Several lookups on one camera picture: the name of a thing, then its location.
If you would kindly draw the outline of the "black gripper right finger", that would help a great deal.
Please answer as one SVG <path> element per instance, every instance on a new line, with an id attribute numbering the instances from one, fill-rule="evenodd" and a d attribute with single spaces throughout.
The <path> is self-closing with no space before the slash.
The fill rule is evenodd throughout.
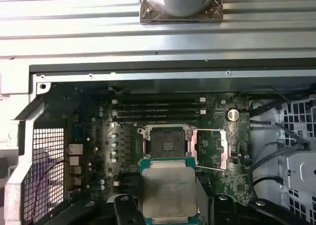
<path id="1" fill-rule="evenodd" d="M 226 194 L 216 194 L 207 178 L 197 178 L 197 208 L 205 225 L 299 225 L 300 218 L 266 199 L 242 205 Z"/>

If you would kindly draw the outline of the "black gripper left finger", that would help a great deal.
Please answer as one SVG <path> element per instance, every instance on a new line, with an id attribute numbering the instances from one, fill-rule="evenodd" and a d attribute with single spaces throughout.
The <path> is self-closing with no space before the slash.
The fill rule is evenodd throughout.
<path id="1" fill-rule="evenodd" d="M 142 213 L 128 194 L 109 202 L 80 201 L 45 222 L 46 225 L 144 225 Z"/>

